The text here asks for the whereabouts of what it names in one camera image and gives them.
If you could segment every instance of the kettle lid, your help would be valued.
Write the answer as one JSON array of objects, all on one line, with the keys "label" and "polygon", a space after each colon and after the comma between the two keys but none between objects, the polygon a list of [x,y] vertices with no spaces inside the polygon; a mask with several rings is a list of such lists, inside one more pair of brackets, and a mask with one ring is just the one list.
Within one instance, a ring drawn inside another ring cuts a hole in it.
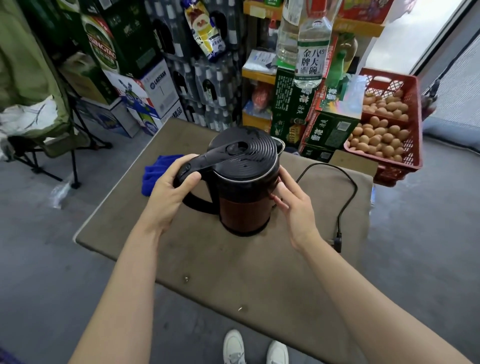
[{"label": "kettle lid", "polygon": [[210,142],[208,150],[222,146],[225,146],[225,153],[231,158],[215,164],[213,170],[231,181],[246,182],[262,178],[272,170],[278,158],[275,140],[252,126],[222,131]]}]

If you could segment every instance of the black kettle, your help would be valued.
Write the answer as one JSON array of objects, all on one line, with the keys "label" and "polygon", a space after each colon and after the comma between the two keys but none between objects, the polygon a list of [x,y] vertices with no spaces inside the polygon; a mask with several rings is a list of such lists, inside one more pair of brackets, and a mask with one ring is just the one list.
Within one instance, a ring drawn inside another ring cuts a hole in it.
[{"label": "black kettle", "polygon": [[177,173],[179,186],[198,171],[212,202],[189,193],[183,203],[200,212],[219,215],[223,226],[239,236],[261,232],[270,220],[280,154],[285,143],[251,126],[228,128],[218,134],[207,152],[185,163]]}]

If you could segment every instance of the egg crate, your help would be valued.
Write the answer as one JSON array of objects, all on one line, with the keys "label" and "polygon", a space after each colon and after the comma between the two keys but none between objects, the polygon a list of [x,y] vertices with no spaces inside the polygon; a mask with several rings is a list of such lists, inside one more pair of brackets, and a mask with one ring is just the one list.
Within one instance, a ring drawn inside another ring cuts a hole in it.
[{"label": "egg crate", "polygon": [[403,180],[408,173],[416,172],[423,166],[422,160],[422,133],[421,133],[421,108],[420,89],[415,76],[397,74],[386,71],[362,68],[361,75],[367,76],[366,92],[372,92],[376,96],[387,98],[396,91],[402,90],[404,95],[402,102],[408,105],[408,121],[401,121],[383,115],[363,112],[361,123],[367,124],[372,116],[379,119],[387,119],[388,126],[398,125],[401,129],[410,131],[408,139],[403,142],[402,162],[380,158],[371,154],[361,154],[350,151],[344,146],[348,153],[360,155],[378,162],[378,170],[374,182],[385,186],[393,187],[397,181]]}]

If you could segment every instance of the table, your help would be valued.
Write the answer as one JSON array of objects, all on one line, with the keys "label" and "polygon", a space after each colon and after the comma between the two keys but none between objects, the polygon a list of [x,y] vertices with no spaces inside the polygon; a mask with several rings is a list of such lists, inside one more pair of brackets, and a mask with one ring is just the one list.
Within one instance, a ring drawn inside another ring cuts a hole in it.
[{"label": "table", "polygon": [[[144,166],[159,155],[201,154],[217,132],[169,119],[76,234],[82,246],[117,259],[147,203]],[[297,178],[312,163],[283,153],[280,163]],[[369,228],[372,177],[347,170],[359,186],[343,214],[342,256],[357,265]],[[331,240],[335,220],[352,193],[350,181],[329,166],[312,167],[301,179],[311,197],[320,234]],[[194,194],[208,199],[203,181]],[[181,205],[162,235],[156,280],[165,287],[326,363],[351,363],[356,350],[333,304],[302,256],[291,247],[281,211],[274,209],[260,234],[227,232],[218,217]]]}]

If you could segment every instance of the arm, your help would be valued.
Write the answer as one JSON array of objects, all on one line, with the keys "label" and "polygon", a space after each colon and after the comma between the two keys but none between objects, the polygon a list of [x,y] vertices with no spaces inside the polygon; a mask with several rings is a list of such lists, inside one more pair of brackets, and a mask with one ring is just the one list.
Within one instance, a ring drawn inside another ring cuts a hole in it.
[{"label": "arm", "polygon": [[149,362],[158,241],[185,195],[200,181],[195,172],[180,187],[172,186],[180,166],[194,156],[177,159],[156,182],[70,364]]},{"label": "arm", "polygon": [[470,363],[349,265],[318,233],[310,198],[280,167],[275,203],[290,241],[306,259],[369,363]]}]

